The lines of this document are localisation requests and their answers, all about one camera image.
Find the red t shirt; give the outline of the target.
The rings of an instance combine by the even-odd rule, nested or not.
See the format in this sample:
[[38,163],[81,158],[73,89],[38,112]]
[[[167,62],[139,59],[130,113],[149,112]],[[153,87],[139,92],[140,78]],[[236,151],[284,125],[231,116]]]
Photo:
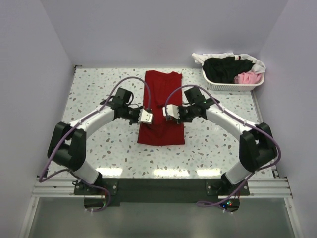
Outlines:
[[150,96],[144,90],[143,105],[151,100],[152,124],[140,124],[138,143],[153,146],[184,145],[184,124],[166,120],[163,107],[169,95],[182,86],[183,75],[177,72],[163,73],[149,70],[145,73],[145,82],[149,86]]

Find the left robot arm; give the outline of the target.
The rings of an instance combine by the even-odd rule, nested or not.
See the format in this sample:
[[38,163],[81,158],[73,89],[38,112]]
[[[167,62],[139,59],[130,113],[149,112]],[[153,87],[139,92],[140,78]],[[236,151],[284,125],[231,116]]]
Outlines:
[[87,139],[104,125],[121,118],[130,124],[149,122],[151,116],[143,106],[131,107],[133,93],[119,88],[115,95],[82,118],[70,123],[59,122],[53,131],[48,148],[48,159],[65,167],[85,181],[85,189],[98,194],[103,188],[102,175],[86,160]]

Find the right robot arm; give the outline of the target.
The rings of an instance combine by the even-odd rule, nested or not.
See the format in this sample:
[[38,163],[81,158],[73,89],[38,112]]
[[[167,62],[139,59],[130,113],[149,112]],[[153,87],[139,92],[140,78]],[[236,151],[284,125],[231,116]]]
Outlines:
[[243,119],[227,110],[214,97],[206,98],[198,87],[192,87],[184,93],[188,105],[168,105],[165,111],[170,116],[178,123],[190,123],[195,118],[203,118],[221,126],[239,142],[239,161],[221,176],[217,185],[223,193],[233,194],[238,184],[278,157],[278,145],[268,124],[256,124]]

